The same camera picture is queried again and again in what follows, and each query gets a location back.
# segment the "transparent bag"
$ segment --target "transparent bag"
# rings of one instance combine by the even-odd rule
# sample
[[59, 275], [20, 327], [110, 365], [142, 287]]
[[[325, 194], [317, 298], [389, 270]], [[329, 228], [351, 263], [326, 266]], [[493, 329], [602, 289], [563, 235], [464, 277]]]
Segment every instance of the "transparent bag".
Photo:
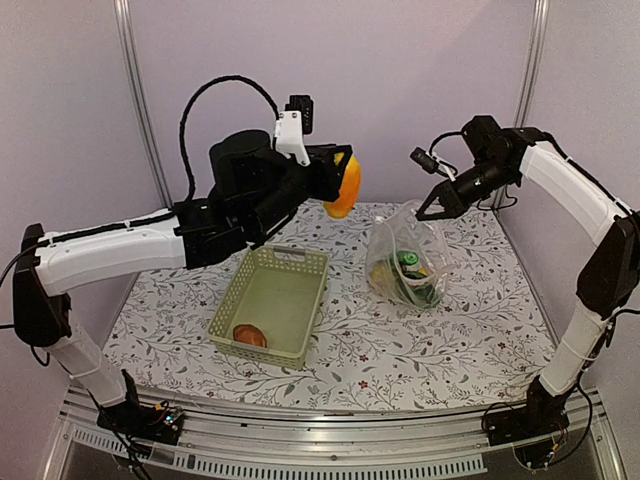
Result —
[[393, 216], [374, 219], [365, 272], [380, 295], [426, 310], [442, 300], [454, 264], [438, 225], [416, 220], [419, 207], [407, 202]]

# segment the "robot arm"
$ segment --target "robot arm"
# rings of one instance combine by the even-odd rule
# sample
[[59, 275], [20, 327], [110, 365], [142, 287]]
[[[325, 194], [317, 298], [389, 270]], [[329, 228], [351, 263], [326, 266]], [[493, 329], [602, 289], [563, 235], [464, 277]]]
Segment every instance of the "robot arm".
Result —
[[308, 199], [340, 197], [352, 150], [348, 145], [305, 146], [312, 102], [292, 96], [268, 133], [248, 130], [214, 145], [215, 186], [207, 198], [187, 199], [142, 218], [67, 233], [29, 226], [13, 275], [18, 337], [54, 356], [99, 405], [98, 425], [175, 444], [179, 409], [140, 405], [133, 379], [118, 372], [69, 316], [67, 292], [77, 286], [160, 268], [215, 265], [247, 246], [258, 248]]
[[[527, 405], [487, 416], [492, 444], [550, 433], [566, 426], [567, 397], [612, 335], [611, 316], [640, 280], [640, 216], [566, 157], [553, 137], [535, 128], [501, 129], [492, 117], [474, 117], [460, 132], [474, 166], [438, 184], [418, 220], [456, 218], [498, 188], [527, 178], [547, 191], [582, 226], [596, 251], [578, 278], [575, 311], [549, 364], [527, 391]], [[428, 172], [437, 159], [416, 149], [411, 158]], [[441, 210], [427, 213], [435, 200]]]

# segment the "table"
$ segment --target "table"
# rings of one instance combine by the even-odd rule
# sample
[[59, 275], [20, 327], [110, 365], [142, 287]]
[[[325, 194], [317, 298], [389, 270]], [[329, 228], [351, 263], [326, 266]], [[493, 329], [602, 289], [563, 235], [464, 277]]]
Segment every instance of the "table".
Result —
[[336, 221], [305, 204], [272, 242], [331, 254], [302, 371], [226, 357], [207, 340], [242, 253], [141, 273], [104, 351], [141, 385], [264, 405], [422, 410], [523, 398], [553, 344], [495, 216], [472, 209], [439, 222], [457, 268], [442, 304], [421, 313], [382, 299], [364, 276], [372, 218], [398, 207], [358, 204]]

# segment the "vent grille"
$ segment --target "vent grille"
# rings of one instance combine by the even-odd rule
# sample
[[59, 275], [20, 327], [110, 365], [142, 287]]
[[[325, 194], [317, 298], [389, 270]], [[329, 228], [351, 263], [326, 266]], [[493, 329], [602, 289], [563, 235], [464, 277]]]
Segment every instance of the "vent grille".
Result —
[[[75, 426], [74, 441], [119, 456], [126, 456], [122, 444], [112, 434]], [[280, 467], [217, 460], [206, 455], [176, 452], [174, 470], [226, 480], [423, 480], [466, 477], [485, 473], [482, 455], [420, 464], [358, 467]]]

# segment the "wall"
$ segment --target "wall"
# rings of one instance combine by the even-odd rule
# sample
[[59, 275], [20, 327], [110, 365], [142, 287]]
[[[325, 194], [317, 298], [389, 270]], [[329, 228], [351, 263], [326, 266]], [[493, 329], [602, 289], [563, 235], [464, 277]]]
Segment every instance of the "wall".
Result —
[[[524, 73], [531, 1], [137, 0], [138, 58], [160, 156], [175, 199], [187, 183], [178, 119], [196, 89], [230, 73], [249, 76], [284, 106], [315, 101], [309, 143], [351, 143], [363, 166], [363, 200], [423, 198], [439, 179], [409, 153], [478, 113], [512, 122]], [[217, 86], [193, 109], [187, 145], [206, 195], [208, 150], [247, 128], [273, 129], [258, 94]], [[439, 152], [464, 165], [461, 142]]]
[[[640, 3], [551, 2], [549, 25], [527, 122], [550, 131], [563, 149], [614, 194], [640, 205]], [[544, 304], [564, 332], [579, 271], [593, 252], [580, 227], [534, 185], [517, 192], [503, 219]], [[640, 305], [636, 295], [631, 302]], [[595, 381], [630, 478], [640, 478], [640, 322], [621, 317]]]
[[[111, 0], [0, 4], [0, 259], [24, 228], [64, 231], [159, 208], [124, 72]], [[104, 342], [129, 279], [72, 292], [73, 311]], [[11, 322], [10, 281], [0, 323]], [[0, 332], [0, 477], [36, 478], [68, 380]]]

